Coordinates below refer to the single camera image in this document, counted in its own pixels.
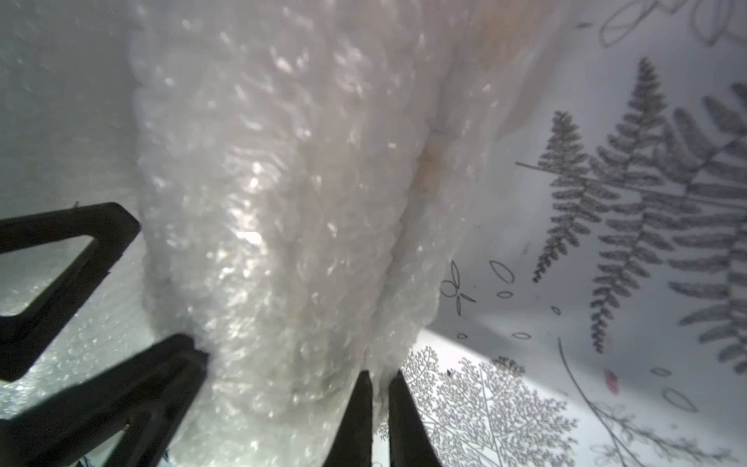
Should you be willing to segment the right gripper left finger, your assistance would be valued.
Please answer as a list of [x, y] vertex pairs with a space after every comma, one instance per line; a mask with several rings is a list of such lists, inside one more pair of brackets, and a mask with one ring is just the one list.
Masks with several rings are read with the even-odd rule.
[[323, 466], [370, 467], [373, 449], [373, 384], [362, 371]]

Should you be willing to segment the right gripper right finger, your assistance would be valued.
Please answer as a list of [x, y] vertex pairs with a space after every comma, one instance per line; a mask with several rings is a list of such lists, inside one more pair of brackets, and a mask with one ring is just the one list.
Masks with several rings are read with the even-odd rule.
[[441, 467], [402, 371], [389, 383], [388, 398], [390, 465]]

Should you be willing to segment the bubble wrap sheet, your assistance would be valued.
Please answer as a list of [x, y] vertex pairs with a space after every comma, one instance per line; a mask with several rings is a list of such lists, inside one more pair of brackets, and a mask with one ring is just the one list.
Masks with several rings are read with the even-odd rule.
[[176, 466], [319, 466], [436, 316], [575, 1], [134, 1], [145, 307], [209, 355]]

